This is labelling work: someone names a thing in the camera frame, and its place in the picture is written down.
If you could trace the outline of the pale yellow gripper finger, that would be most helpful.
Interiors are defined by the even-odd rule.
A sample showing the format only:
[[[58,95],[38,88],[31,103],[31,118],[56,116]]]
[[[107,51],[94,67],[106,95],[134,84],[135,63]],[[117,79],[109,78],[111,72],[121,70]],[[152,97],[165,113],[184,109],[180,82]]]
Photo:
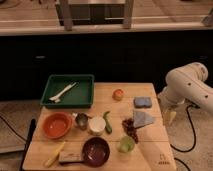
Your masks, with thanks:
[[[169,126],[176,117],[176,111],[169,111],[164,114],[164,125]]]

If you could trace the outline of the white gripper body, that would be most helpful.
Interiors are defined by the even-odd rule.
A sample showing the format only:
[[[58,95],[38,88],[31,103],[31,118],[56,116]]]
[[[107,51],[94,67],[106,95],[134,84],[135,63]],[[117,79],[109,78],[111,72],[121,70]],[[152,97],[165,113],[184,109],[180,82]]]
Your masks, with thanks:
[[[161,92],[157,97],[162,113],[166,113],[177,106],[176,96],[174,94]]]

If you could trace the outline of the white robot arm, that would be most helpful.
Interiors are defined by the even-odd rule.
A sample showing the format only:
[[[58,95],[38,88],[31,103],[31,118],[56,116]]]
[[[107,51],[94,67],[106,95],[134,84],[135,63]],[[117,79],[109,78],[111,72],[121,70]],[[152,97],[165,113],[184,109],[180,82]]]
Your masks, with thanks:
[[[205,84],[207,78],[208,70],[199,62],[172,69],[167,73],[166,86],[157,95],[165,126],[171,124],[176,116],[175,108],[185,100],[213,114],[213,88]]]

